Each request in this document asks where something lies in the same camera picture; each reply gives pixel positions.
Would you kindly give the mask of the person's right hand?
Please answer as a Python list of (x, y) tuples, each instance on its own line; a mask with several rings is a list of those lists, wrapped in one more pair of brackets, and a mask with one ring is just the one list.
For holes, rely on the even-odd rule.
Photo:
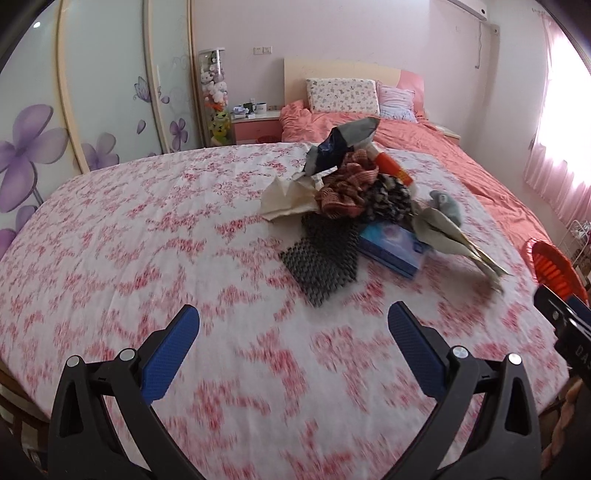
[(566, 441), (566, 428), (572, 422), (575, 414), (575, 404), (583, 386), (583, 380), (577, 378), (566, 390), (566, 393), (556, 404), (558, 407), (558, 420), (553, 428), (551, 441), (541, 454), (541, 467), (547, 469), (551, 461), (561, 452)]

